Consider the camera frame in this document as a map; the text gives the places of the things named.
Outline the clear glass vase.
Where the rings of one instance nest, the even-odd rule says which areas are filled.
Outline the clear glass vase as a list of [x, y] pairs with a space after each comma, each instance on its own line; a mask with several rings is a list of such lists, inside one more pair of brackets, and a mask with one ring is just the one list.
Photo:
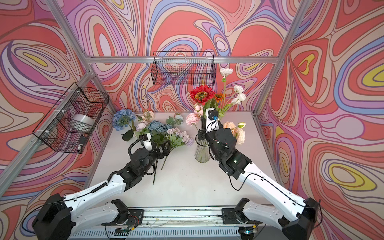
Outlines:
[[197, 148], [195, 151], [195, 159], [199, 163], [206, 163], [210, 160], [209, 153], [209, 143], [205, 137], [200, 137], [199, 134], [196, 135], [195, 141], [197, 143]]

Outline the lilac pink hydrangea stem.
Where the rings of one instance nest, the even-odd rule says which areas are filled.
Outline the lilac pink hydrangea stem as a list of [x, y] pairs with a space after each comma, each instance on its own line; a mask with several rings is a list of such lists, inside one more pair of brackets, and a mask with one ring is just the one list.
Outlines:
[[182, 146], [191, 146], [194, 141], [186, 131], [181, 131], [179, 128], [167, 129], [161, 133], [161, 137], [161, 143], [167, 145], [169, 153]]

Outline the orange gerbera flower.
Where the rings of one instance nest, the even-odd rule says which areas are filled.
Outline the orange gerbera flower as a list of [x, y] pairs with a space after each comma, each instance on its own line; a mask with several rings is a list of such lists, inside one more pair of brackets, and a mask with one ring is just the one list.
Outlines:
[[220, 103], [225, 101], [225, 94], [223, 94], [223, 93], [216, 93], [214, 99], [215, 99], [216, 103], [219, 105]]

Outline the red gerbera flower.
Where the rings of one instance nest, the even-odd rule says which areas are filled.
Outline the red gerbera flower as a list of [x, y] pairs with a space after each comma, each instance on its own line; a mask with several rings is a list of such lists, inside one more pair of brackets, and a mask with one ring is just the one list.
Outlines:
[[189, 96], [194, 104], [194, 112], [198, 117], [203, 116], [203, 108], [207, 101], [215, 97], [215, 92], [207, 85], [200, 85], [189, 91]]

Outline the pink peony flower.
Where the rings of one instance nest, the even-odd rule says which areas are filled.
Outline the pink peony flower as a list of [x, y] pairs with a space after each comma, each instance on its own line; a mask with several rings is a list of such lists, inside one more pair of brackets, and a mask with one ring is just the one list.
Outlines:
[[197, 124], [200, 122], [201, 117], [203, 116], [203, 110], [204, 110], [204, 107], [202, 104], [200, 103], [195, 104], [194, 112], [188, 114], [186, 117], [186, 120], [185, 120], [186, 124], [190, 127], [192, 126], [196, 127]]

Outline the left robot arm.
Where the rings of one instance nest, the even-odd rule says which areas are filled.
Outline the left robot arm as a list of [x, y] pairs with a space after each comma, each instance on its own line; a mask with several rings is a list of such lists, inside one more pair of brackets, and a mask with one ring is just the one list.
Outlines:
[[139, 148], [130, 153], [130, 162], [107, 180], [65, 197], [49, 197], [32, 223], [39, 240], [67, 240], [73, 234], [100, 225], [128, 225], [130, 211], [120, 199], [96, 207], [97, 204], [136, 186], [148, 174], [156, 160], [168, 156], [169, 143]]

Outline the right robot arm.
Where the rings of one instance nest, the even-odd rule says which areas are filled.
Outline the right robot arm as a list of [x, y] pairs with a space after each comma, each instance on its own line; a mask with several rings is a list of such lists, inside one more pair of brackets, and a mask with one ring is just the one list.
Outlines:
[[310, 238], [320, 210], [319, 202], [293, 194], [263, 173], [236, 149], [236, 139], [229, 129], [199, 130], [198, 139], [208, 142], [210, 157], [219, 163], [230, 180], [250, 186], [273, 204], [272, 207], [262, 206], [242, 198], [234, 208], [236, 222], [270, 225], [282, 231], [289, 240]]

